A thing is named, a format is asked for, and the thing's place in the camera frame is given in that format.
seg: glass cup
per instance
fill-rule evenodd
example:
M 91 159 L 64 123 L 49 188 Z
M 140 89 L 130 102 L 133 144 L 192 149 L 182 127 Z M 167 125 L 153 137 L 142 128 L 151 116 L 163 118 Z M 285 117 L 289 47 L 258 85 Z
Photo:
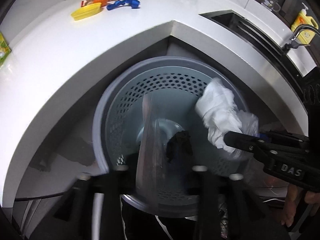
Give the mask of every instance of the glass cup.
M 278 4 L 278 0 L 262 0 L 261 4 L 267 7 L 269 11 L 278 12 L 281 9 L 281 6 Z

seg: yellow plastic container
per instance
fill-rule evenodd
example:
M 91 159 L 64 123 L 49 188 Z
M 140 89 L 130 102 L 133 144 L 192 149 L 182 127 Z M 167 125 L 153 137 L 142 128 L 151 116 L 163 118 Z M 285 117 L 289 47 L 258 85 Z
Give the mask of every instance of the yellow plastic container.
M 99 13 L 102 8 L 100 8 L 101 3 L 97 2 L 97 3 L 92 3 L 86 6 L 83 6 L 77 10 L 75 10 L 71 16 L 73 17 L 73 19 L 75 21 L 90 17 L 92 15 L 95 15 L 97 13 Z
M 311 16 L 307 16 L 307 10 L 309 9 L 304 3 L 302 3 L 304 6 L 304 9 L 302 9 L 298 17 L 296 18 L 295 22 L 291 26 L 291 30 L 294 32 L 294 30 L 301 24 L 309 24 L 314 26 L 315 28 L 319 29 L 319 26 L 317 22 L 313 19 Z M 315 36 L 315 33 L 313 31 L 303 31 L 298 36 L 299 41 L 303 44 L 309 44 L 313 37 Z

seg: kitchen counter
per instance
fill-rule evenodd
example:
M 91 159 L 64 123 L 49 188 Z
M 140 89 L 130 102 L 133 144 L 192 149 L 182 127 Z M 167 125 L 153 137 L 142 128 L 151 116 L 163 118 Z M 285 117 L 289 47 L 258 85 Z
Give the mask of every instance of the kitchen counter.
M 254 0 L 139 0 L 73 21 L 80 0 L 50 8 L 12 43 L 0 69 L 0 204 L 11 208 L 35 151 L 65 112 L 93 85 L 140 51 L 172 35 L 201 50 L 246 83 L 285 128 L 307 135 L 306 111 L 279 72 L 252 46 L 198 14 L 233 10 L 282 45 L 291 31 Z M 305 75 L 305 48 L 289 55 Z

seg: clear plastic sheet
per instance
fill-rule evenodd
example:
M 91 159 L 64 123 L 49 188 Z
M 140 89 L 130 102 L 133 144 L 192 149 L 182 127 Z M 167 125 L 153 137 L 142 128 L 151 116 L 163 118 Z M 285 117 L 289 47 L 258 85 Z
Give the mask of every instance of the clear plastic sheet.
M 240 110 L 237 113 L 239 120 L 242 123 L 241 131 L 244 134 L 251 135 L 251 136 L 258 136 L 259 132 L 259 122 L 258 117 L 254 114 L 244 112 Z M 228 159 L 232 160 L 245 160 L 252 157 L 252 153 L 245 152 L 239 149 L 235 149 L 234 152 L 228 153 L 225 152 L 225 156 Z
M 158 188 L 163 187 L 165 179 L 165 149 L 159 129 L 158 111 L 152 94 L 144 95 L 144 129 L 138 157 L 136 191 L 153 210 L 158 208 Z
M 260 133 L 265 131 L 284 131 L 284 127 L 280 122 L 273 122 L 260 127 Z M 249 160 L 246 170 L 244 172 L 244 181 L 254 188 L 265 188 L 264 194 L 270 197 L 284 197 L 286 191 L 281 188 L 286 188 L 289 183 L 281 179 L 275 178 L 266 174 L 263 171 L 263 163 L 258 162 L 253 157 Z

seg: blue plastic toy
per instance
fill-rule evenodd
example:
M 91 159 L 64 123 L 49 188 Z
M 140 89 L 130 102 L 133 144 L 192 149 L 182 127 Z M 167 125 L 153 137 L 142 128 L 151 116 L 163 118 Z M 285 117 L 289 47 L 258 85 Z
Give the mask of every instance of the blue plastic toy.
M 129 4 L 132 9 L 137 9 L 139 8 L 140 2 L 138 0 L 118 0 L 118 1 L 115 1 L 114 4 L 108 4 L 107 10 L 110 11 L 114 8 L 119 7 L 120 5 L 125 5 L 125 4 Z

